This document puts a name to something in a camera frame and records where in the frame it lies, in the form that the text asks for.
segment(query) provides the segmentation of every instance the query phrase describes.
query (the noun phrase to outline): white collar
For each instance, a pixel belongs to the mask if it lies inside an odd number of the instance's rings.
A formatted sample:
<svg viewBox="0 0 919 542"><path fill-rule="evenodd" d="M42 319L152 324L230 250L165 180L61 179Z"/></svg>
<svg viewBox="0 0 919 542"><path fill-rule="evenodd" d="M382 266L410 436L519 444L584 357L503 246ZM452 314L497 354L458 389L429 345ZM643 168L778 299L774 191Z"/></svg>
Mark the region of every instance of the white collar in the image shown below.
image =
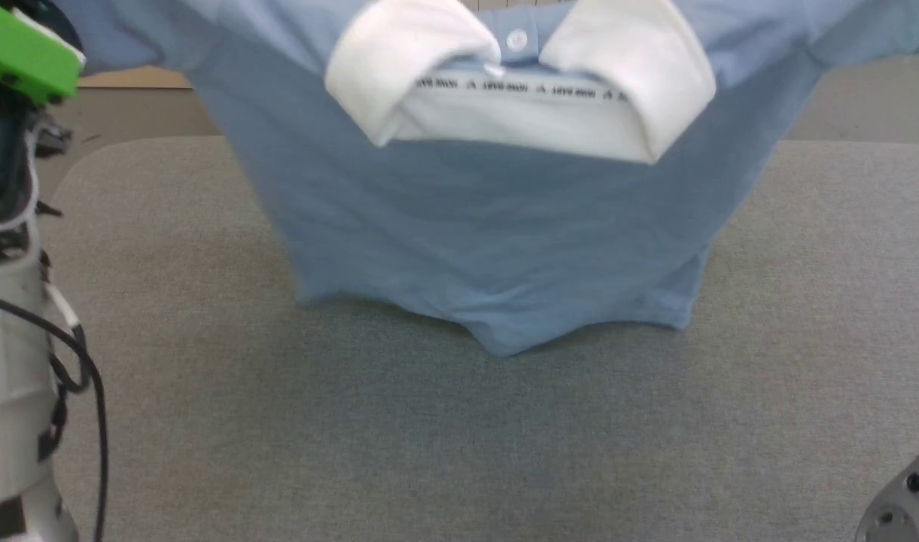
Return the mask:
<svg viewBox="0 0 919 542"><path fill-rule="evenodd" d="M539 56L557 75L437 71L464 56L502 60L493 31L459 0L377 0L345 29L325 87L380 147L460 139L651 164L717 91L669 0L577 0Z"/></svg>

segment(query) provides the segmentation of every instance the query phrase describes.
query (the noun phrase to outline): floor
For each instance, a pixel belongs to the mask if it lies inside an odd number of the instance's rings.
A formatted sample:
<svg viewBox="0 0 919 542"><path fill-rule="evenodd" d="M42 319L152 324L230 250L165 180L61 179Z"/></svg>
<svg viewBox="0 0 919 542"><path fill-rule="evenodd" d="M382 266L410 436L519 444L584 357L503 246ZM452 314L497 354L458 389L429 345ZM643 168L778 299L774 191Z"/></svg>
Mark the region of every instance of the floor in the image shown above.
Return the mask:
<svg viewBox="0 0 919 542"><path fill-rule="evenodd" d="M45 198L77 161L107 145L218 134L190 90L86 89L56 116L77 144L67 157L40 165ZM831 73L789 137L919 144L919 58Z"/></svg>

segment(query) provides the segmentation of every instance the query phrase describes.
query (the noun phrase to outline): light blue polo shirt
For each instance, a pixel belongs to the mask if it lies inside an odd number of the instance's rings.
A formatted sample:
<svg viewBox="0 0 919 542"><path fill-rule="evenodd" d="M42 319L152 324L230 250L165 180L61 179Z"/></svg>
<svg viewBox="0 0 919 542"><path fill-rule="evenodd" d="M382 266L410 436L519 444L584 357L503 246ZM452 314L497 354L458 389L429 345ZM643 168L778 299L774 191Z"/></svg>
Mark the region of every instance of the light blue polo shirt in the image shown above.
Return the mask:
<svg viewBox="0 0 919 542"><path fill-rule="evenodd" d="M687 326L818 78L919 52L919 0L59 4L90 71L187 75L302 301L388 301L500 356Z"/></svg>

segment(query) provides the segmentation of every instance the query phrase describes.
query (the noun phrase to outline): gray felt surface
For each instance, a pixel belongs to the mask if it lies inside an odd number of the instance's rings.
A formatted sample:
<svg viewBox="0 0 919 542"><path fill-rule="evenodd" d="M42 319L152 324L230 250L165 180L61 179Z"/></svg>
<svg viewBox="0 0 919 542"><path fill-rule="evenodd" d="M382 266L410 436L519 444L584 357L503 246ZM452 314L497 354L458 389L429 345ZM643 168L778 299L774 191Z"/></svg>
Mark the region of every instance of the gray felt surface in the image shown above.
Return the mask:
<svg viewBox="0 0 919 542"><path fill-rule="evenodd" d="M108 539L830 541L919 450L919 145L785 143L693 326L511 360L298 309L220 138L81 162L47 249L108 387ZM57 476L90 536L97 446Z"/></svg>

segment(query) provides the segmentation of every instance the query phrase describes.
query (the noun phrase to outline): white button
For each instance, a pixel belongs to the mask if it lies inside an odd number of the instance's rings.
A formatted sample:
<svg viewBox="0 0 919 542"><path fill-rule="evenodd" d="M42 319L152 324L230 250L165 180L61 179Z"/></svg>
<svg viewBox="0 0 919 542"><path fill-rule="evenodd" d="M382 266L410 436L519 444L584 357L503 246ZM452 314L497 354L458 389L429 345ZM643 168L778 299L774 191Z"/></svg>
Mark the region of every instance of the white button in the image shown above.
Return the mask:
<svg viewBox="0 0 919 542"><path fill-rule="evenodd" d="M518 53L527 45L529 45L529 34L525 33L525 30L514 30L507 35L507 46L510 51Z"/></svg>

